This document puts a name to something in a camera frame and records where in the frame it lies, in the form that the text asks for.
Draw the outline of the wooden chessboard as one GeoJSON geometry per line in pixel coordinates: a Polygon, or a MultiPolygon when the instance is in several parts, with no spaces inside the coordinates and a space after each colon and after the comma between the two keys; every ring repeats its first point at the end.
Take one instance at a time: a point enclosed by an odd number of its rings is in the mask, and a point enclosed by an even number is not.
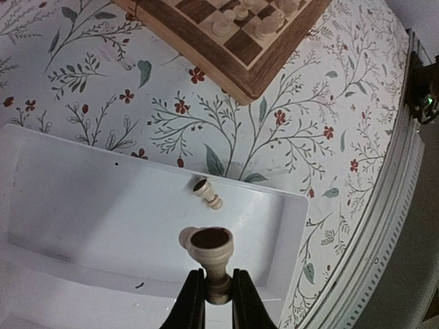
{"type": "Polygon", "coordinates": [[[239,104],[262,96],[330,1],[254,1],[247,19],[216,36],[213,22],[239,1],[117,1],[116,4],[181,53],[239,104]],[[255,28],[280,10],[282,26],[263,40],[255,28]]]}

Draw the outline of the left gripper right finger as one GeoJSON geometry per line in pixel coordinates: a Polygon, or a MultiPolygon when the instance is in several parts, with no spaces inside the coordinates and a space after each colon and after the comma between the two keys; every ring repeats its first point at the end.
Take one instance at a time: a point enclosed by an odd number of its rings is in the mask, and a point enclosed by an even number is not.
{"type": "Polygon", "coordinates": [[[233,328],[276,329],[246,270],[235,269],[232,285],[233,328]]]}

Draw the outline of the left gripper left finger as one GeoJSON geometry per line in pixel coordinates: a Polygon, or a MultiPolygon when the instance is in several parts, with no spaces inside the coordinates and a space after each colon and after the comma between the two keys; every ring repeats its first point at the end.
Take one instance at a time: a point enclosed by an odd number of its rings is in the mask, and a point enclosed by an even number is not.
{"type": "Polygon", "coordinates": [[[164,322],[164,329],[205,329],[204,290],[204,271],[190,271],[164,322]]]}

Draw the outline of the light pawn piece twelfth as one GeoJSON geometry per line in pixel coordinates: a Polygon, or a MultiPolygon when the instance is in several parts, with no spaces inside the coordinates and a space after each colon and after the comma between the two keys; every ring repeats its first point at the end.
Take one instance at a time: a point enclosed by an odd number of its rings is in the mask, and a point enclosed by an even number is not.
{"type": "Polygon", "coordinates": [[[247,19],[250,9],[253,7],[254,0],[240,0],[239,5],[234,7],[235,19],[243,21],[247,19]]]}

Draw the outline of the white divided tray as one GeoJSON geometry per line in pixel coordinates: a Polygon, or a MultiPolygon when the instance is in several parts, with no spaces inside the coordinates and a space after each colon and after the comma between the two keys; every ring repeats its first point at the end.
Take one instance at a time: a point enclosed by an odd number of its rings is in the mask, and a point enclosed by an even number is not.
{"type": "Polygon", "coordinates": [[[1,327],[158,328],[198,264],[187,227],[233,234],[275,324],[287,302],[306,197],[209,176],[219,210],[193,194],[202,174],[15,125],[1,129],[1,327]]]}

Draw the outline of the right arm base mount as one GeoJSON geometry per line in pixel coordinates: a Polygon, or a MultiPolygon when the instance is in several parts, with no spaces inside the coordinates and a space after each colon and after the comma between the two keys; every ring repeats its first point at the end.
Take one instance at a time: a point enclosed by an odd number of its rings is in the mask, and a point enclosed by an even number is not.
{"type": "Polygon", "coordinates": [[[425,66],[418,54],[412,52],[405,101],[421,125],[438,117],[438,56],[434,63],[425,66]]]}

